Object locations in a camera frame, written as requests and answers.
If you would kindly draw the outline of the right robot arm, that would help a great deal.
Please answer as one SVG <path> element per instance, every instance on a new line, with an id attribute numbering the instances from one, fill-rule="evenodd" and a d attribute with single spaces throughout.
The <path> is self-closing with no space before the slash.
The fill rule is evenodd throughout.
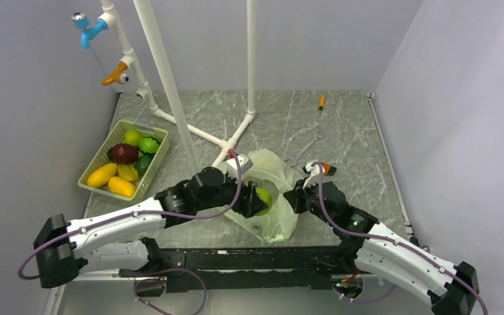
<path id="1" fill-rule="evenodd" d="M 332 227 L 341 241 L 334 259 L 339 270 L 380 276 L 428 304 L 433 314 L 472 312 L 479 286 L 469 263 L 453 264 L 416 247 L 349 204 L 333 182 L 303 188 L 299 181 L 283 196 L 296 214 L 309 212 Z"/>

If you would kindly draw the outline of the yellow fake starfruit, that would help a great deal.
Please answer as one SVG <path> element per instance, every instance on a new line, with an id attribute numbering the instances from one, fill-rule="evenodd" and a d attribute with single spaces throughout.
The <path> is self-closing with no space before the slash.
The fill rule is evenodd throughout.
<path id="1" fill-rule="evenodd" d="M 117 166 L 117 173 L 118 177 L 129 182 L 136 182 L 140 178 L 140 175 L 133 164 L 119 164 Z"/>

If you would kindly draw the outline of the bright green fake apple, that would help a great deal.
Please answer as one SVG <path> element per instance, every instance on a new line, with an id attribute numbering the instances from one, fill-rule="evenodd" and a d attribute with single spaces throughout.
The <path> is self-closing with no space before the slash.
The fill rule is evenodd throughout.
<path id="1" fill-rule="evenodd" d="M 256 193 L 257 193 L 258 197 L 263 202 L 265 202 L 265 204 L 267 204 L 266 209 L 263 209 L 255 214 L 258 217 L 258 216 L 263 216 L 263 215 L 267 214 L 271 210 L 273 200 L 272 200 L 272 196 L 271 196 L 270 192 L 268 192 L 264 188 L 257 188 Z"/>

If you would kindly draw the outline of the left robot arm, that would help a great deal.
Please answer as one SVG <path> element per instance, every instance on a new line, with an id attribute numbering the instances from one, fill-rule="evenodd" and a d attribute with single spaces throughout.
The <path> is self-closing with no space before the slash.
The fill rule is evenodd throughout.
<path id="1" fill-rule="evenodd" d="M 71 282 L 80 274 L 127 269 L 147 276 L 163 268 L 159 245 L 150 238 L 122 244 L 129 236 L 163 230 L 204 219 L 198 212 L 216 207 L 248 219 L 268 209 L 253 182 L 206 167 L 189 180 L 168 187 L 136 205 L 105 215 L 66 221 L 62 214 L 49 217 L 33 247 L 42 288 Z"/>

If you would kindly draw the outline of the dark red fake apple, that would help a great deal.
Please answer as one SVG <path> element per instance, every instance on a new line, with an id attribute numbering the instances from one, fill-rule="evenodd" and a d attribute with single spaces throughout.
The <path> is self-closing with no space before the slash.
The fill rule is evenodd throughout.
<path id="1" fill-rule="evenodd" d="M 116 144 L 107 151 L 107 158 L 116 164 L 132 164 L 139 158 L 139 150 L 129 144 Z"/>

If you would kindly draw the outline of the yellow fake lemon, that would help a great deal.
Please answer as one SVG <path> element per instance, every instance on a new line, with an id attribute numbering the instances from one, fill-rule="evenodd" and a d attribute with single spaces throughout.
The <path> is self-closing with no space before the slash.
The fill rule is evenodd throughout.
<path id="1" fill-rule="evenodd" d="M 86 185 L 92 188 L 100 188 L 108 183 L 108 181 L 117 174 L 117 164 L 108 163 L 95 171 L 93 171 L 87 181 Z"/>

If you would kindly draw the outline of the light green plastic bag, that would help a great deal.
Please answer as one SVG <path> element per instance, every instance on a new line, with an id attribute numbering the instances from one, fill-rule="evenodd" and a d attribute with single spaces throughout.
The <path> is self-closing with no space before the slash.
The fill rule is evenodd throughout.
<path id="1" fill-rule="evenodd" d="M 251 181 L 258 186 L 259 195 L 269 204 L 268 211 L 249 219 L 233 210 L 224 216 L 265 243 L 285 241 L 295 230 L 298 215 L 284 198 L 284 193 L 292 191 L 303 176 L 265 148 L 250 151 L 246 156 L 252 166 L 243 173 L 243 181 Z"/>

